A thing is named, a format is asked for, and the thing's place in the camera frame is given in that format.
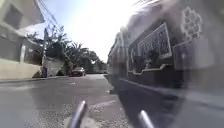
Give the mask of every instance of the road marking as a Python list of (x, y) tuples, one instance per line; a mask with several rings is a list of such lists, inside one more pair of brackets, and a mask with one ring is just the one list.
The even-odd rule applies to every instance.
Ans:
[(95, 109), (95, 108), (100, 108), (100, 107), (106, 107), (109, 106), (113, 103), (115, 103), (116, 100), (111, 100), (111, 101), (107, 101), (107, 102), (102, 102), (102, 103), (98, 103), (98, 104), (94, 104), (94, 105), (90, 105), (89, 108), (90, 109)]
[(70, 83), (71, 85), (74, 85), (75, 84), (75, 82), (74, 83)]

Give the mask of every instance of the sky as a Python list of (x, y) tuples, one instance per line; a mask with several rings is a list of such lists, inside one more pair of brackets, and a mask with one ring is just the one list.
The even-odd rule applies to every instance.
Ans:
[(131, 5), (138, 0), (43, 1), (69, 38), (95, 51), (106, 62), (115, 35), (127, 24), (133, 14)]

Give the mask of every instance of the utility pole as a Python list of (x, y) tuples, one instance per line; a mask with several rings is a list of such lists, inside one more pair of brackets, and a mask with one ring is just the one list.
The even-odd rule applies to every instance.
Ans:
[(46, 47), (47, 47), (47, 40), (49, 38), (47, 28), (44, 29), (44, 44), (43, 44), (43, 56), (42, 56), (42, 77), (47, 77), (47, 67), (45, 64), (45, 58), (46, 58)]

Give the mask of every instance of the power line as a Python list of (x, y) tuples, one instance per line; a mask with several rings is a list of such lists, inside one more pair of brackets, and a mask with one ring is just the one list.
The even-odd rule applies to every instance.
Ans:
[(50, 10), (47, 8), (47, 6), (43, 2), (43, 0), (39, 0), (39, 3), (43, 7), (43, 9), (45, 10), (45, 11), (44, 10), (42, 10), (42, 11), (45, 13), (44, 15), (47, 18), (47, 21), (49, 23), (51, 23), (53, 26), (55, 26), (58, 31), (60, 31), (60, 25), (58, 24), (55, 16), (50, 12)]

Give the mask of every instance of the window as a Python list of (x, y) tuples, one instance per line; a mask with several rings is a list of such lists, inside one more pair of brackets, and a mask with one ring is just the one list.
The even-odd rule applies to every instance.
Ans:
[(15, 29), (19, 29), (20, 22), (22, 20), (22, 13), (10, 5), (8, 12), (5, 15), (4, 21)]

